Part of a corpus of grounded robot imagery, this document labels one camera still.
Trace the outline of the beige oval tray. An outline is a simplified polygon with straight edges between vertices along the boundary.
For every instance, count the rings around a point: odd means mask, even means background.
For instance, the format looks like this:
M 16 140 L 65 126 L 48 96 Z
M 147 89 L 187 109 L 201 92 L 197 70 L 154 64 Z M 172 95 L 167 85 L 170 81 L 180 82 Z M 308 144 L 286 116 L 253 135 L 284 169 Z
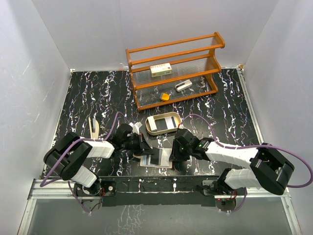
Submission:
M 157 136 L 177 131 L 181 121 L 178 113 L 168 112 L 147 117 L 145 124 L 147 132 L 152 136 Z

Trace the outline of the cream leather card holder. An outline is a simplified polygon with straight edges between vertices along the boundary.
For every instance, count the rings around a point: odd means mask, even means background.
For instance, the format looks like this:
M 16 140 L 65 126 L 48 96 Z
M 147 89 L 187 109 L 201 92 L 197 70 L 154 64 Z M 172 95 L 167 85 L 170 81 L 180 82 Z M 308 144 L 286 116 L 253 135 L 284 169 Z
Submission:
M 141 156 L 141 167 L 156 167 L 167 168 L 173 167 L 173 162 L 170 161 L 172 149 L 171 148 L 152 148 L 152 154 Z

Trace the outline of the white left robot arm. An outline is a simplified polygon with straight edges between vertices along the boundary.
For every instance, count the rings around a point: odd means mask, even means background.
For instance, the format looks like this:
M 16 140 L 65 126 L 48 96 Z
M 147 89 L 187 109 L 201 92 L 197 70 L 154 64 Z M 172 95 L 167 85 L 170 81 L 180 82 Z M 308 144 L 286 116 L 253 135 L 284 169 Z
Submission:
M 109 159 L 120 150 L 131 151 L 136 156 L 154 155 L 139 129 L 131 124 L 121 124 L 105 140 L 93 140 L 67 133 L 45 154 L 44 163 L 64 181 L 73 181 L 84 187 L 90 195 L 100 192 L 101 183 L 91 170 L 84 166 L 87 158 Z

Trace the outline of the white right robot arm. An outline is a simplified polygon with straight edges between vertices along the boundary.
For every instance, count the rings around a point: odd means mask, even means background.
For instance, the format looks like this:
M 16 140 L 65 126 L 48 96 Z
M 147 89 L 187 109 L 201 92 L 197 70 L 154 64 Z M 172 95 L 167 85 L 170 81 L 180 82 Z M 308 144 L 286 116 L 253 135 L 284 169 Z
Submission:
M 230 194 L 239 188 L 264 188 L 282 195 L 294 172 L 294 165 L 270 144 L 251 147 L 219 143 L 212 138 L 200 140 L 188 129 L 179 129 L 170 160 L 183 162 L 191 156 L 239 166 L 225 169 L 218 180 L 202 185 L 202 189 L 219 194 Z

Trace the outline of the credit card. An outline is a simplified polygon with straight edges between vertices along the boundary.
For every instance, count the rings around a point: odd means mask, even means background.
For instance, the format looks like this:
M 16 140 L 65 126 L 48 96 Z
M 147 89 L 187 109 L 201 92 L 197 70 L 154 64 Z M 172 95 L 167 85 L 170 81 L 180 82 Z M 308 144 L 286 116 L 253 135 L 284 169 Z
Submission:
M 153 148 L 151 153 L 148 155 L 149 164 L 160 165 L 162 149 Z

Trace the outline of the stack of cards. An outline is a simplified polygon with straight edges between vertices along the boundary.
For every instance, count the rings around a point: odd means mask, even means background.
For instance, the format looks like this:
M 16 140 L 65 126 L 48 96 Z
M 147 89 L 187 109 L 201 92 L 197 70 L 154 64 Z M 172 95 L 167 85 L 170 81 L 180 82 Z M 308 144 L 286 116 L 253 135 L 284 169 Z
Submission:
M 152 132 L 157 131 L 157 126 L 156 126 L 154 117 L 150 116 L 150 117 L 147 118 L 147 120 L 148 120 L 148 123 L 149 123 L 151 131 Z

